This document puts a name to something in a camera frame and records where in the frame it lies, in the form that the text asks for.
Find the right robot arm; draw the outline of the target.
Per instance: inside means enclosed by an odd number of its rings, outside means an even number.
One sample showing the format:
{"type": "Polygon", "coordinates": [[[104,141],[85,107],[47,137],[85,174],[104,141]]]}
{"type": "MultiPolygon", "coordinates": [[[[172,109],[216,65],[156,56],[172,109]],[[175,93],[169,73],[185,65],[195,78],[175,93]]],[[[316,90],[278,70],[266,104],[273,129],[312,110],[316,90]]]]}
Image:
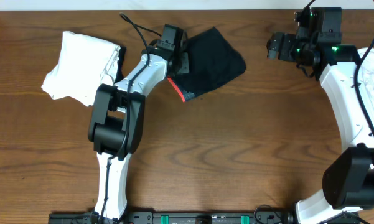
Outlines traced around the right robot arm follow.
{"type": "Polygon", "coordinates": [[[342,43],[340,7],[297,11],[295,34],[274,33],[268,57],[312,69],[331,103],[342,143],[341,155],[324,172],[322,188],[298,201],[291,223],[358,223],[359,211],[374,208],[374,74],[365,55],[342,43]]]}

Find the black pants red waistband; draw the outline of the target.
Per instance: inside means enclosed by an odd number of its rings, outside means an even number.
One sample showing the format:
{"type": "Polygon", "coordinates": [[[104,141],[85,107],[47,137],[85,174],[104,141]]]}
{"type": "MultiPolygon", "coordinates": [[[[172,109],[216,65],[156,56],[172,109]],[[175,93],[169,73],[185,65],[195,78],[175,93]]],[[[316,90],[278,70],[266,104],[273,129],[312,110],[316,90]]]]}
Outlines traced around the black pants red waistband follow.
{"type": "Polygon", "coordinates": [[[246,71],[241,54],[216,27],[186,41],[189,72],[168,79],[181,100],[192,100],[222,87],[246,71]]]}

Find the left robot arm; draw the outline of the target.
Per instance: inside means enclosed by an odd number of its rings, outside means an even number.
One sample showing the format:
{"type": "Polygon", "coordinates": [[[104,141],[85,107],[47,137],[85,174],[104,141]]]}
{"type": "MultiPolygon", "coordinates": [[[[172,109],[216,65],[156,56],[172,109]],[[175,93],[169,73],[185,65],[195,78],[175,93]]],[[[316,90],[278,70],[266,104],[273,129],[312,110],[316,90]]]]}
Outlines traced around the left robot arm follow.
{"type": "Polygon", "coordinates": [[[100,166],[99,196],[92,223],[119,223],[127,207],[129,162],[143,134],[145,101],[167,77],[189,72],[186,32],[166,24],[160,39],[146,44],[136,67],[113,85],[98,87],[88,139],[100,166]]]}

